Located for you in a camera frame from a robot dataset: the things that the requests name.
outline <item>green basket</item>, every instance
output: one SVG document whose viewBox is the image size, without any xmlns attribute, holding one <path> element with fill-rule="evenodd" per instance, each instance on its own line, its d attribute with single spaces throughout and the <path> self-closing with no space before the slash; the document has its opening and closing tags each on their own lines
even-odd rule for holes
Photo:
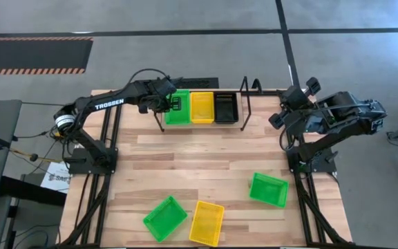
<svg viewBox="0 0 398 249">
<path fill-rule="evenodd" d="M 156 241 L 164 241 L 187 217 L 187 213 L 179 203 L 169 196 L 156 209 L 147 215 L 143 222 L 155 237 Z"/>
<path fill-rule="evenodd" d="M 187 125 L 190 121 L 190 91 L 178 89 L 171 95 L 172 98 L 180 98 L 180 111 L 170 110 L 165 113 L 164 119 L 167 125 Z"/>
<path fill-rule="evenodd" d="M 288 182 L 267 176 L 261 173 L 254 173 L 252 187 L 249 190 L 249 197 L 284 208 L 287 204 Z"/>
</svg>

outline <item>gray concrete floor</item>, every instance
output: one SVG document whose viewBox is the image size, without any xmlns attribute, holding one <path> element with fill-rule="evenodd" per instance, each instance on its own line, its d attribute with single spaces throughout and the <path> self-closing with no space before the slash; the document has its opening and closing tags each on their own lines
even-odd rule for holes
<svg viewBox="0 0 398 249">
<path fill-rule="evenodd" d="M 288 28 L 398 27 L 396 0 L 283 0 Z M 0 0 L 0 33 L 168 30 L 188 28 L 280 28 L 268 0 Z M 290 35 L 301 84 L 319 78 L 319 97 L 351 91 L 374 98 L 388 111 L 384 130 L 346 140 L 337 167 L 354 241 L 398 248 L 398 147 L 385 132 L 398 127 L 398 33 Z M 144 67 L 184 77 L 219 77 L 236 88 L 244 75 L 264 88 L 290 85 L 281 35 L 96 37 L 83 75 L 0 75 L 0 100 L 71 102 L 92 89 L 116 89 Z M 142 77 L 154 77 L 147 74 Z M 17 135 L 49 129 L 55 107 L 23 105 Z M 16 148 L 45 153 L 46 138 Z M 51 153 L 58 158 L 60 148 Z M 10 157 L 6 175 L 19 177 L 31 165 Z"/>
</svg>

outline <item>orange and black caution tape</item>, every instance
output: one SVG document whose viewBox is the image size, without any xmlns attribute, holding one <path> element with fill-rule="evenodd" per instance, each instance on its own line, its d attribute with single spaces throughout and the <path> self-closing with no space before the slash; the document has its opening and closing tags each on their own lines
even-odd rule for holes
<svg viewBox="0 0 398 249">
<path fill-rule="evenodd" d="M 0 75 L 82 74 L 92 37 L 0 37 Z"/>
</svg>

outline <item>wooden table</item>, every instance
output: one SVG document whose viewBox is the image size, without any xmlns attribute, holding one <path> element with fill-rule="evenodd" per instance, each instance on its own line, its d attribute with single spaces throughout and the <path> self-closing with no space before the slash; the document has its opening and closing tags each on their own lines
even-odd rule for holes
<svg viewBox="0 0 398 249">
<path fill-rule="evenodd" d="M 304 246 L 294 178 L 278 145 L 280 131 L 267 121 L 280 111 L 279 99 L 250 99 L 252 116 L 244 131 L 167 129 L 162 133 L 152 114 L 142 115 L 135 106 L 122 106 L 117 142 L 119 161 L 108 195 L 101 246 L 201 246 L 188 239 L 197 200 L 225 207 L 219 246 Z M 247 113 L 246 98 L 243 104 Z M 100 136 L 103 117 L 104 112 L 98 111 L 85 123 L 84 129 L 94 138 Z M 320 136 L 306 138 L 311 141 Z M 249 198 L 254 172 L 289 181 L 285 209 Z M 322 213 L 344 239 L 351 241 L 339 186 L 325 173 L 314 173 L 313 177 Z M 60 226 L 63 239 L 75 224 L 84 179 L 80 175 L 71 180 Z M 80 217 L 86 209 L 90 184 L 87 186 Z M 173 195 L 189 216 L 166 241 L 157 243 L 142 220 L 168 195 Z M 310 211 L 309 218 L 313 240 L 317 241 Z M 94 238 L 93 221 L 89 241 Z"/>
</svg>

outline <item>yellow basket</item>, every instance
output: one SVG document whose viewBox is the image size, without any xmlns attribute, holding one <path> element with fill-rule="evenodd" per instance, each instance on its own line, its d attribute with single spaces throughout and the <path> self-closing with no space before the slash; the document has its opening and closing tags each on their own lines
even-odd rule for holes
<svg viewBox="0 0 398 249">
<path fill-rule="evenodd" d="M 207 246 L 218 246 L 224 207 L 198 201 L 190 230 L 190 240 Z"/>
<path fill-rule="evenodd" d="M 190 116 L 194 124 L 211 124 L 214 121 L 213 92 L 190 93 Z"/>
</svg>

